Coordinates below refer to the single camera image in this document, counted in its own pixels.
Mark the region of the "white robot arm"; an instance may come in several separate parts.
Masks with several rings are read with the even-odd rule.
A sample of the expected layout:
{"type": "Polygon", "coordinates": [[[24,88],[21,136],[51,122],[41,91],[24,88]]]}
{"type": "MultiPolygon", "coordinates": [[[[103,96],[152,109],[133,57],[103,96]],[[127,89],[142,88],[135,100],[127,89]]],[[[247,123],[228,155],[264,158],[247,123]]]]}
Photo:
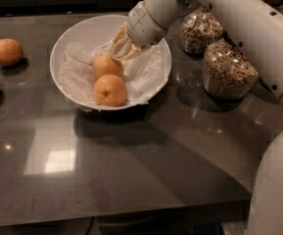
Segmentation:
{"type": "MultiPolygon", "coordinates": [[[[206,6],[228,34],[207,48],[206,91],[217,99],[239,99],[262,78],[283,105],[283,15],[261,0],[143,0],[114,36],[113,57],[141,55],[197,4],[206,6]]],[[[260,161],[247,235],[283,235],[283,131],[260,161]]]]}

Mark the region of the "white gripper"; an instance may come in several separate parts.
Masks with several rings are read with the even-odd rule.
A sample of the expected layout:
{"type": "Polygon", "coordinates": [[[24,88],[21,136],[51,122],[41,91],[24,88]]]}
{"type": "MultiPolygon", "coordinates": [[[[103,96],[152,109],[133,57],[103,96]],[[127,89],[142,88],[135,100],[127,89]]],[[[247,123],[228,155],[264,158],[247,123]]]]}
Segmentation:
{"type": "Polygon", "coordinates": [[[157,45],[166,33],[167,30],[155,22],[145,2],[141,1],[128,13],[127,23],[118,28],[110,45],[110,54],[119,61],[132,60],[147,52],[150,46],[157,45]],[[130,39],[138,45],[129,45],[130,39]]]}

